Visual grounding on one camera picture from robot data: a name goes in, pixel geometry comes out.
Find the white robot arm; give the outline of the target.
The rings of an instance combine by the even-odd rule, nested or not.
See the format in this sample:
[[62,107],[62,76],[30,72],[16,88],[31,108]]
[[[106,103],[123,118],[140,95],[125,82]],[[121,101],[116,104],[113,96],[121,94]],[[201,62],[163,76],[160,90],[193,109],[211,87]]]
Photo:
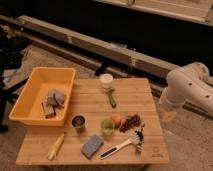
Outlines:
[[166,76],[167,86],[159,103],[167,111],[172,111],[191,100],[213,116],[213,88],[206,83],[208,77],[209,69],[200,62],[171,70]]

